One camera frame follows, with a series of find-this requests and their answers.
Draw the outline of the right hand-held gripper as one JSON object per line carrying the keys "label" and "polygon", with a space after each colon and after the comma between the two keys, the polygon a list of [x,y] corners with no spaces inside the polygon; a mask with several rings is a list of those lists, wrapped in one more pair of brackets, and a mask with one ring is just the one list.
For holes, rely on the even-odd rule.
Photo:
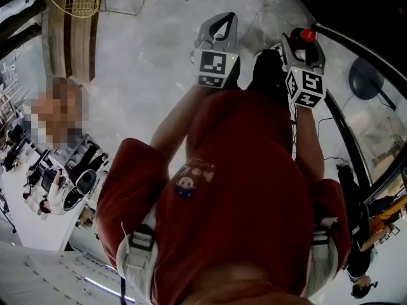
{"label": "right hand-held gripper", "polygon": [[307,41],[305,50],[305,69],[292,50],[289,37],[281,35],[284,62],[288,73],[285,80],[289,103],[314,109],[326,97],[324,86],[325,54],[317,40]]}

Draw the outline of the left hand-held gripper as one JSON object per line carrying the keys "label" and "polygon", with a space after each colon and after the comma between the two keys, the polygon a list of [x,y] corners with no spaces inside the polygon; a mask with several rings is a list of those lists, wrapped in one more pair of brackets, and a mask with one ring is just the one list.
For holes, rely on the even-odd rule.
{"label": "left hand-held gripper", "polygon": [[198,32],[197,45],[218,45],[223,51],[195,48],[190,53],[195,85],[223,89],[239,55],[236,47],[238,17],[234,12],[220,13],[206,20]]}

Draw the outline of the person's left forearm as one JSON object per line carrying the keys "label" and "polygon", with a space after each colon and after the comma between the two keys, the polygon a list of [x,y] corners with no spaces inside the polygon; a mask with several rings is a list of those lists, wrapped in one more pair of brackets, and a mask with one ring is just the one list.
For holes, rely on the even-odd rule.
{"label": "person's left forearm", "polygon": [[202,100],[211,89],[192,86],[155,130],[149,145],[159,151],[167,165],[180,148]]}

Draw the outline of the person's right forearm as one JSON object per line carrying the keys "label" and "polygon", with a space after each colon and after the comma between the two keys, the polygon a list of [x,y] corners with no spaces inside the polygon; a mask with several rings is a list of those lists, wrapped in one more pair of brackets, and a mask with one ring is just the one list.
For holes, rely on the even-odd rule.
{"label": "person's right forearm", "polygon": [[312,109],[297,107],[296,165],[308,186],[324,178],[324,156]]}

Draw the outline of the person's black trousers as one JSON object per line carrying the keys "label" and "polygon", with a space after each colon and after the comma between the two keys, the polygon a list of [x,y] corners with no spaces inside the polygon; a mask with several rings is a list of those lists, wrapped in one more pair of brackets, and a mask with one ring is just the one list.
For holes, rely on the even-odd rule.
{"label": "person's black trousers", "polygon": [[267,50],[256,59],[252,81],[246,91],[267,97],[285,111],[289,111],[286,76],[279,53]]}

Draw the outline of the black round stand base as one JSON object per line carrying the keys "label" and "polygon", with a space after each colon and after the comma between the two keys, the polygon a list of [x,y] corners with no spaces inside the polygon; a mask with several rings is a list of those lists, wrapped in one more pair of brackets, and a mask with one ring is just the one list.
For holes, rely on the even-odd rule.
{"label": "black round stand base", "polygon": [[384,77],[364,58],[358,57],[351,65],[348,82],[352,93],[361,100],[371,100],[375,97],[384,99],[387,107],[396,111],[396,105],[383,91]]}

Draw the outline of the person's red shirt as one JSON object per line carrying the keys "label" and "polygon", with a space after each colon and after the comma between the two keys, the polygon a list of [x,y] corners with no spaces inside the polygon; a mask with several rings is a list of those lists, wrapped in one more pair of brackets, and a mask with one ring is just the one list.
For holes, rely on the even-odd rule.
{"label": "person's red shirt", "polygon": [[169,165],[122,141],[97,203],[119,275],[151,305],[311,305],[350,250],[343,194],[308,186],[291,115],[260,94],[205,97]]}

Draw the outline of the striped wooden plank panel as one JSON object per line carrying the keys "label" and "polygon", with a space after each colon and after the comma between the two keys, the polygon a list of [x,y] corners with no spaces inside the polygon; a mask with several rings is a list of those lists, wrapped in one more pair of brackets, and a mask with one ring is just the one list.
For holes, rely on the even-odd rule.
{"label": "striped wooden plank panel", "polygon": [[45,0],[42,47],[46,74],[72,77],[89,83],[95,77],[95,48],[99,13],[78,19],[66,15]]}

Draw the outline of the white and black robot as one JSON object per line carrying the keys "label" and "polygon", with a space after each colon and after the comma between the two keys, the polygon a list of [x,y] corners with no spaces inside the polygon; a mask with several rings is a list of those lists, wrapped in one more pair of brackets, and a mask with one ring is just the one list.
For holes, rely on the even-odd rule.
{"label": "white and black robot", "polygon": [[72,210],[94,187],[97,180],[95,170],[84,171],[64,196],[63,210]]}

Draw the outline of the white office desk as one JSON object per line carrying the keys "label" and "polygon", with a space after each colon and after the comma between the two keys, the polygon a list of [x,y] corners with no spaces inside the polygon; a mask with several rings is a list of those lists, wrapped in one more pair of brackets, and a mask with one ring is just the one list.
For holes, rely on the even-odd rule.
{"label": "white office desk", "polygon": [[76,223],[85,205],[89,202],[84,197],[72,210],[64,215],[38,215],[39,202],[45,191],[38,184],[31,189],[31,196],[23,199],[24,185],[27,183],[27,172],[35,164],[40,153],[34,151],[30,156],[22,153],[23,160],[15,170],[1,175],[2,192],[5,195],[10,214],[17,234],[24,247],[52,252],[65,249],[69,238],[76,228]]}

